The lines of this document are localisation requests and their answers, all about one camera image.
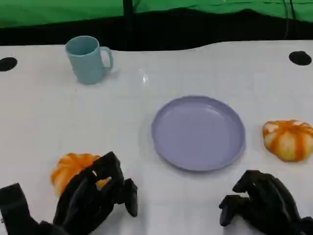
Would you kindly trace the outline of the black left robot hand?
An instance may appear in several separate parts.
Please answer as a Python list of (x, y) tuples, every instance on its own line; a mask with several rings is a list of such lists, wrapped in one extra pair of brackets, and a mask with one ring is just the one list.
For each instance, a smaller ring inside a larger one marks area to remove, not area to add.
[(51, 182), (59, 197), (54, 225), (69, 235), (88, 235), (110, 215), (116, 204), (138, 215), (137, 186), (123, 175), (113, 152), (104, 156), (68, 153), (58, 162)]

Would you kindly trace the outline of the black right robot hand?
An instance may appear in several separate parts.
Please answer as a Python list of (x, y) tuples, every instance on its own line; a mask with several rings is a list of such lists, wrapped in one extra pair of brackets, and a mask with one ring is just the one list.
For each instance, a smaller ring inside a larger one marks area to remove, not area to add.
[(271, 174), (247, 170), (232, 190), (236, 195), (225, 196), (219, 204), (221, 226), (240, 216), (266, 235), (312, 234), (311, 224), (304, 224), (289, 190)]

